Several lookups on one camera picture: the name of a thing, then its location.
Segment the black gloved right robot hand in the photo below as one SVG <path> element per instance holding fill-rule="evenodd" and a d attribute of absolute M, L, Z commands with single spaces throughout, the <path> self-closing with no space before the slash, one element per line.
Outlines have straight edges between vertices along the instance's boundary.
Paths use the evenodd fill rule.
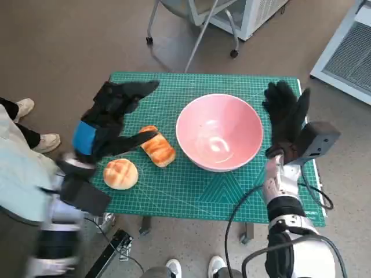
<path fill-rule="evenodd" d="M 289 151 L 299 137 L 310 106 L 311 90 L 306 88 L 296 97 L 285 81 L 270 82 L 264 91 L 263 108 L 271 123 L 271 146 L 265 151 L 273 158 Z"/>

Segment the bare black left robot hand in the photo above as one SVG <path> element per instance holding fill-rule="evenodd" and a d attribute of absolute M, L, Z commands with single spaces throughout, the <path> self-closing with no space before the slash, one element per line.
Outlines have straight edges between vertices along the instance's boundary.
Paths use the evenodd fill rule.
<path fill-rule="evenodd" d="M 159 86 L 158 81 L 113 83 L 106 81 L 93 98 L 75 129 L 72 145 L 82 163 L 96 164 L 102 158 L 129 152 L 154 138 L 157 131 L 121 136 L 124 116 L 139 106 Z"/>

